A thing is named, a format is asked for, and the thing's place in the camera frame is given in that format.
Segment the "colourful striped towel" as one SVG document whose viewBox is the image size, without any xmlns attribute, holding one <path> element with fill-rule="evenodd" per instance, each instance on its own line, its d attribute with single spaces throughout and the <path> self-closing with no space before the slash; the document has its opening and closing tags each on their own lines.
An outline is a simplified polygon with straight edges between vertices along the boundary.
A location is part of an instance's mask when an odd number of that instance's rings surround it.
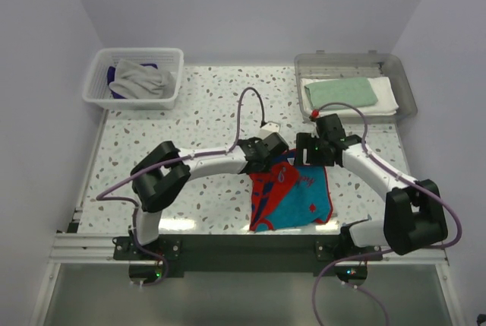
<svg viewBox="0 0 486 326">
<path fill-rule="evenodd" d="M 325 224 L 333 204 L 323 166 L 295 166 L 296 150 L 273 160 L 268 172 L 250 174 L 251 220 L 255 233 Z"/>
</svg>

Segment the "mint green towel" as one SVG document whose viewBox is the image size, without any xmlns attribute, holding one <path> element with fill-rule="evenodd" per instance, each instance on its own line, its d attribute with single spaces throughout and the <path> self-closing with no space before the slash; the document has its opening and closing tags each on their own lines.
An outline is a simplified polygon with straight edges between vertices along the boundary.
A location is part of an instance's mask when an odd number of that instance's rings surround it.
<svg viewBox="0 0 486 326">
<path fill-rule="evenodd" d="M 377 97 L 367 78 L 344 78 L 309 84 L 305 91 L 311 105 L 320 108 L 330 103 L 355 107 L 373 106 Z"/>
</svg>

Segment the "white towel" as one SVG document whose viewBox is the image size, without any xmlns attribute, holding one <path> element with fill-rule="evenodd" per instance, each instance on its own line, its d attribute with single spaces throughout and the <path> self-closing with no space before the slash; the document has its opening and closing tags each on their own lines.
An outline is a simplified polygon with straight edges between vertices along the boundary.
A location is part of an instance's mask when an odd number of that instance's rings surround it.
<svg viewBox="0 0 486 326">
<path fill-rule="evenodd" d="M 327 79 L 310 79 L 300 78 L 297 87 L 301 97 L 299 104 L 303 116 L 309 116 L 313 110 L 311 101 L 305 91 L 305 88 L 312 83 L 327 81 Z M 371 88 L 377 97 L 377 102 L 373 106 L 360 107 L 359 110 L 366 116 L 394 116 L 399 108 L 392 91 L 390 79 L 387 77 L 368 78 Z"/>
</svg>

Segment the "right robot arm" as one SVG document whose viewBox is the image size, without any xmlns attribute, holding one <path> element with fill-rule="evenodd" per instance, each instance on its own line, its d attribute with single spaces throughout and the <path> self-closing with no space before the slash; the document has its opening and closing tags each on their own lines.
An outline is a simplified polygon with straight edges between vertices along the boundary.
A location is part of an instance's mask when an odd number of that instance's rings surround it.
<svg viewBox="0 0 486 326">
<path fill-rule="evenodd" d="M 381 220 L 342 226 L 336 251 L 356 259 L 365 248 L 390 248 L 406 255 L 445 240 L 447 222 L 440 192 L 430 179 L 418 181 L 376 155 L 364 136 L 348 135 L 338 115 L 314 113 L 312 133 L 296 136 L 295 164 L 340 166 L 358 176 L 384 201 Z"/>
</svg>

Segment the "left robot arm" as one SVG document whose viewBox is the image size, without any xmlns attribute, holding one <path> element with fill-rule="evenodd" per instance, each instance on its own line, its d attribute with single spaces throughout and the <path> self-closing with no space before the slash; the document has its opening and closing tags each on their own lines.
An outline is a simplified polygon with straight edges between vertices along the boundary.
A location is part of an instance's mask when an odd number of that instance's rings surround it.
<svg viewBox="0 0 486 326">
<path fill-rule="evenodd" d="M 144 260 L 157 253 L 162 212 L 187 182 L 222 174 L 268 172 L 272 162 L 288 149 L 276 132 L 265 138 L 239 139 L 231 150 L 182 150 L 172 141 L 162 142 L 131 171 L 132 190 L 141 205 L 133 225 L 132 252 Z"/>
</svg>

